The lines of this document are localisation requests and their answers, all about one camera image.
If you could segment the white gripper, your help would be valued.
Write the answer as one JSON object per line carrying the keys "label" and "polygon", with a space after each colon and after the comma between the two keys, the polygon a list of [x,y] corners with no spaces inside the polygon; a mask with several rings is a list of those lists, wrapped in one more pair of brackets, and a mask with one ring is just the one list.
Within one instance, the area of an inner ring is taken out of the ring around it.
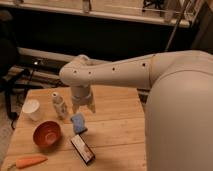
{"label": "white gripper", "polygon": [[96,113],[93,93],[90,86],[72,86],[71,87],[72,110],[76,114],[80,106],[87,105],[92,113]]}

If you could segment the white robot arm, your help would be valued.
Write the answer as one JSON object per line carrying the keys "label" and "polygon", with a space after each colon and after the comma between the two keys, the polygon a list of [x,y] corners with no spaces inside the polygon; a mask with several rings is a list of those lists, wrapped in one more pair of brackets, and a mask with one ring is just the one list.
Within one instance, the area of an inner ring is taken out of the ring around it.
{"label": "white robot arm", "polygon": [[60,80],[76,106],[92,85],[146,89],[147,171],[213,171],[213,55],[199,50],[163,52],[93,64],[79,55]]}

